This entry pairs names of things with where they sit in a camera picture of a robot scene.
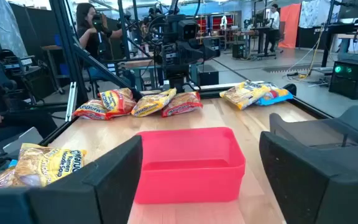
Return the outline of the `silver frame bracket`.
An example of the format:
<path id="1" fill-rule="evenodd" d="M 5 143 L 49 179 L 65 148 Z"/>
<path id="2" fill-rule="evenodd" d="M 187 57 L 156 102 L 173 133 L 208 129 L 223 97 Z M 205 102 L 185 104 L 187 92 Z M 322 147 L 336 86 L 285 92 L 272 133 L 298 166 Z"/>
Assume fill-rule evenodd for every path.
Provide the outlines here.
<path id="1" fill-rule="evenodd" d="M 76 95 L 77 95 L 77 84 L 76 82 L 71 82 L 69 88 L 68 101 L 67 101 L 65 122 L 69 122 L 72 120 L 73 113 L 75 111 L 75 106 L 76 106 Z"/>

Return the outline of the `blue-edged ramen noodle pack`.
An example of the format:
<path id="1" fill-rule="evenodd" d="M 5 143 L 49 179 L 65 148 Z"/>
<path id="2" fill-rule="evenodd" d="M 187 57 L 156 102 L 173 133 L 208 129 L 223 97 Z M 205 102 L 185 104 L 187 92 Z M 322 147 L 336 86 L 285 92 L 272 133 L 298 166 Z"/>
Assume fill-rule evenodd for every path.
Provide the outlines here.
<path id="1" fill-rule="evenodd" d="M 266 86 L 269 91 L 255 102 L 256 105 L 268 106 L 293 99 L 293 94 L 285 88 L 279 88 L 270 82 L 263 82 L 261 85 Z"/>

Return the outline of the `black table frame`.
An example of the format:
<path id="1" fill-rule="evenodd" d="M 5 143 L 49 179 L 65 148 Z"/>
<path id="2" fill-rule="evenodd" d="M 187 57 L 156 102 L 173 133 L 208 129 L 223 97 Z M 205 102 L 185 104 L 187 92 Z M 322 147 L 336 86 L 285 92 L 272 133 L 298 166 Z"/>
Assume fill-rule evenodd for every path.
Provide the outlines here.
<path id="1" fill-rule="evenodd" d="M 70 16 L 71 13 L 68 12 L 70 9 L 68 4 L 65 3 L 64 0 L 49 0 L 53 13 L 55 14 L 55 18 L 57 20 L 58 29 L 60 32 L 60 38 L 62 42 L 63 54 L 68 64 L 68 71 L 72 82 L 76 82 L 77 84 L 77 95 L 76 95 L 76 107 L 82 105 L 82 103 L 86 103 L 88 101 L 88 95 L 85 89 L 85 80 L 82 74 L 82 68 L 80 66 L 80 59 L 84 60 L 84 62 L 92 64 L 96 66 L 96 68 L 100 69 L 103 73 L 109 75 L 113 79 L 113 83 L 119 85 L 120 87 L 129 87 L 134 91 L 134 96 L 136 100 L 139 100 L 142 96 L 142 93 L 138 91 L 138 89 L 131 88 L 129 85 L 124 83 L 117 75 L 111 73 L 104 65 L 90 56 L 86 50 L 82 50 L 79 46 L 79 42 L 76 38 L 76 34 L 74 34 L 75 29 L 70 25 Z M 212 86 L 202 86 L 198 87 L 198 90 L 201 91 L 201 99 L 212 99 L 218 98 L 219 91 L 228 90 L 229 87 L 223 87 L 222 85 L 218 85 L 219 87 Z M 316 107 L 306 103 L 305 101 L 293 97 L 289 102 L 295 105 L 297 108 L 303 110 L 307 114 L 311 115 L 316 119 L 329 119 L 334 118 L 330 114 L 325 113 L 324 111 L 317 109 Z M 48 146 L 53 143 L 57 137 L 59 137 L 68 127 L 70 127 L 78 118 L 72 118 L 71 121 L 65 122 L 59 128 L 54 130 L 51 134 L 49 134 L 46 138 L 44 138 L 39 144 L 41 146 Z"/>

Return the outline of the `dark grey plastic bin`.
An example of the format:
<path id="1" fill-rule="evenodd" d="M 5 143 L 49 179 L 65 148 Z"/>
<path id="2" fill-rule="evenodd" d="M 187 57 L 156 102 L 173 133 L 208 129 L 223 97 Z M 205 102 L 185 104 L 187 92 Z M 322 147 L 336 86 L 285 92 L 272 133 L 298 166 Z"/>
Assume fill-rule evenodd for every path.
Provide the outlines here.
<path id="1" fill-rule="evenodd" d="M 337 118 L 289 123 L 272 113 L 269 122 L 271 133 L 320 151 L 336 149 L 336 158 L 348 154 L 351 169 L 358 168 L 358 105 Z"/>

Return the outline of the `red plastic bin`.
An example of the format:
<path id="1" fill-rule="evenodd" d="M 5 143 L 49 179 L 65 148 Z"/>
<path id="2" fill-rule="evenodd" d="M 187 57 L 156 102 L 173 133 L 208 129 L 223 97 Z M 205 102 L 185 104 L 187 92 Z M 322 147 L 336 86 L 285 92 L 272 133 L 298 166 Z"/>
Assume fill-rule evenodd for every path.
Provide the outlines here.
<path id="1" fill-rule="evenodd" d="M 246 159 L 230 128 L 143 131 L 139 204 L 228 202 L 239 196 Z"/>

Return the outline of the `yellow chicken ramen noodle pack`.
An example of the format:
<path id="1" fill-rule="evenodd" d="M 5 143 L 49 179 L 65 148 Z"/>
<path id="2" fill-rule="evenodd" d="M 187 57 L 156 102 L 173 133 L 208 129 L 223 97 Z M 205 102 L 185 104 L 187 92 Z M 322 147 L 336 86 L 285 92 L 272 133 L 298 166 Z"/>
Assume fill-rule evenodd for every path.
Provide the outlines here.
<path id="1" fill-rule="evenodd" d="M 270 88 L 265 85 L 252 83 L 246 80 L 226 91 L 220 92 L 219 95 L 221 98 L 234 104 L 240 110 L 244 110 L 269 91 Z"/>
<path id="2" fill-rule="evenodd" d="M 0 188 L 45 187 L 85 166 L 86 150 L 23 143 L 17 164 L 0 174 Z"/>
<path id="3" fill-rule="evenodd" d="M 171 88 L 156 95 L 143 96 L 133 107 L 131 115 L 144 117 L 156 111 L 162 110 L 169 104 L 176 93 L 177 89 Z"/>

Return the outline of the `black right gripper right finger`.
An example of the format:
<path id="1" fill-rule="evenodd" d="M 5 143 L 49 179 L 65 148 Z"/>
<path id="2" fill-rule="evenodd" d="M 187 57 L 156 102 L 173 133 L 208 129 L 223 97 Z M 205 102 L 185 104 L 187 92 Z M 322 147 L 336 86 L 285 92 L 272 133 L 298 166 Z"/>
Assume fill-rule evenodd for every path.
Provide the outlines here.
<path id="1" fill-rule="evenodd" d="M 317 149 L 264 131 L 259 152 L 287 224 L 358 224 L 358 146 Z"/>

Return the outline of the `grey flat panel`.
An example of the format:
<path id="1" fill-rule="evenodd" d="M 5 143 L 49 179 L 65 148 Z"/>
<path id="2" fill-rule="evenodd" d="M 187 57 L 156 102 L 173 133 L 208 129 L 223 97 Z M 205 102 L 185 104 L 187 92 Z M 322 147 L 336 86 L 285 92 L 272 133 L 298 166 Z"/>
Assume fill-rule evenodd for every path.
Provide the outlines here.
<path id="1" fill-rule="evenodd" d="M 42 140 L 43 138 L 41 137 L 39 132 L 34 127 L 32 127 L 26 132 L 18 135 L 15 140 L 10 142 L 9 144 L 6 144 L 2 149 L 8 154 L 15 154 L 19 152 L 23 143 L 38 144 Z"/>

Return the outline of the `brown side table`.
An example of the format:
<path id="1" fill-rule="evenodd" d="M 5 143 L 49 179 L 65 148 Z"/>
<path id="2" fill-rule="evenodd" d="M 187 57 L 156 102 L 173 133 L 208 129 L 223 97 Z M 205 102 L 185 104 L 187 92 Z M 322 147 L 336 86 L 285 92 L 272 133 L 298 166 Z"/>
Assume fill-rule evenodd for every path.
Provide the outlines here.
<path id="1" fill-rule="evenodd" d="M 58 81 L 59 77 L 58 77 L 57 67 L 55 65 L 55 59 L 52 55 L 53 50 L 61 50 L 62 48 L 57 45 L 47 45 L 47 46 L 42 46 L 41 49 L 44 51 L 44 53 L 47 56 L 47 62 L 51 73 L 53 87 L 59 94 L 64 95 L 65 90 L 61 87 L 60 82 Z"/>

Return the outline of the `black computer with green lights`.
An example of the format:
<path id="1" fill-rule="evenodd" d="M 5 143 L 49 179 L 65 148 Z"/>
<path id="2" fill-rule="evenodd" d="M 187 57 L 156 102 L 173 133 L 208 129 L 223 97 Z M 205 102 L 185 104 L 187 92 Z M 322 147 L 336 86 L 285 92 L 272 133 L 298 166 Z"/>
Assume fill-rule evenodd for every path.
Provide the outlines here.
<path id="1" fill-rule="evenodd" d="M 358 100 L 357 60 L 335 61 L 328 91 L 352 100 Z"/>

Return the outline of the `red beef ramen noodle pack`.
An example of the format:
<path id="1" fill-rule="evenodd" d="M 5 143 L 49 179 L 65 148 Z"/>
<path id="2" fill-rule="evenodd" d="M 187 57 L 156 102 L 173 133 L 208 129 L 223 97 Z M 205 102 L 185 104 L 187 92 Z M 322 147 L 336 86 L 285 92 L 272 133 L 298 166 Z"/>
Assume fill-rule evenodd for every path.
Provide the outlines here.
<path id="1" fill-rule="evenodd" d="M 197 91 L 176 94 L 162 110 L 162 117 L 188 113 L 202 109 L 203 104 Z"/>
<path id="2" fill-rule="evenodd" d="M 137 104 L 129 88 L 108 90 L 101 92 L 99 95 L 104 107 L 107 109 L 106 115 L 108 118 L 130 114 Z"/>
<path id="3" fill-rule="evenodd" d="M 109 120 L 110 117 L 107 114 L 107 109 L 103 105 L 101 100 L 89 100 L 88 102 L 81 105 L 77 108 L 74 113 L 74 116 L 82 116 L 88 119 L 97 119 L 97 120 Z"/>

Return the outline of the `black desk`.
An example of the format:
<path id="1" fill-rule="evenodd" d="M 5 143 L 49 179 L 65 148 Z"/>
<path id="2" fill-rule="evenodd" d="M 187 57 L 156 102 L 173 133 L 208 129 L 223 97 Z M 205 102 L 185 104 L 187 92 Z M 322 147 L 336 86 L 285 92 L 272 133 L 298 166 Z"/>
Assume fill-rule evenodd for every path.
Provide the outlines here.
<path id="1" fill-rule="evenodd" d="M 326 31 L 326 40 L 324 42 L 321 67 L 326 67 L 328 56 L 331 52 L 331 44 L 335 35 L 337 35 L 338 39 L 341 39 L 338 55 L 348 53 L 351 44 L 358 42 L 358 19 L 356 19 L 355 23 L 351 24 L 330 24 L 327 28 L 324 27 L 322 31 Z"/>

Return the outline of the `white patterned curtain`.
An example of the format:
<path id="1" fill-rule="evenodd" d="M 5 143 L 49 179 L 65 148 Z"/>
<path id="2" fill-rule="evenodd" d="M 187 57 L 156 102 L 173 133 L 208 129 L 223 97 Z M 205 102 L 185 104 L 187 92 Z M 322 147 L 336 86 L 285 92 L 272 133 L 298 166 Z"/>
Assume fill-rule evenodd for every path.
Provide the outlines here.
<path id="1" fill-rule="evenodd" d="M 310 0 L 301 2 L 299 27 L 307 29 L 327 21 L 331 1 Z"/>

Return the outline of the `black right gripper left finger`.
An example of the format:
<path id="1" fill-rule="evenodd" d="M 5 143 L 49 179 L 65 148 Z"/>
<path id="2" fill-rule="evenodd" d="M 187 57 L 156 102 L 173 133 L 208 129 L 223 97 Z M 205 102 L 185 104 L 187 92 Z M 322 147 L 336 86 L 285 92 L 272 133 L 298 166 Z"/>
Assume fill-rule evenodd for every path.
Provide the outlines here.
<path id="1" fill-rule="evenodd" d="M 0 224 L 126 224 L 141 164 L 142 138 L 133 136 L 45 187 L 0 189 Z"/>

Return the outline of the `person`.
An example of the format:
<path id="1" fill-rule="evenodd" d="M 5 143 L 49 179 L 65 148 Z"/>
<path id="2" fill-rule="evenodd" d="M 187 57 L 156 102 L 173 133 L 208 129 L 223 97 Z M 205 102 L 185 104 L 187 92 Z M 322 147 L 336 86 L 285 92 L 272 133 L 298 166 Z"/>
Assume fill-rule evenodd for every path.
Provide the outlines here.
<path id="1" fill-rule="evenodd" d="M 16 135 L 16 131 L 26 131 L 34 127 L 39 134 L 46 138 L 51 132 L 57 129 L 52 116 L 47 112 L 29 113 L 23 115 L 6 115 L 0 123 L 0 141 Z"/>
<path id="2" fill-rule="evenodd" d="M 264 45 L 264 54 L 268 54 L 268 50 L 272 53 L 275 51 L 275 44 L 277 41 L 277 37 L 280 33 L 280 14 L 278 12 L 278 5 L 272 4 L 268 24 L 266 25 L 269 27 L 268 32 L 266 33 L 265 37 L 265 45 Z"/>
<path id="3" fill-rule="evenodd" d="M 122 29 L 110 30 L 107 17 L 97 13 L 90 3 L 79 3 L 76 7 L 76 31 L 80 46 L 97 61 L 112 60 L 111 39 L 120 39 Z"/>

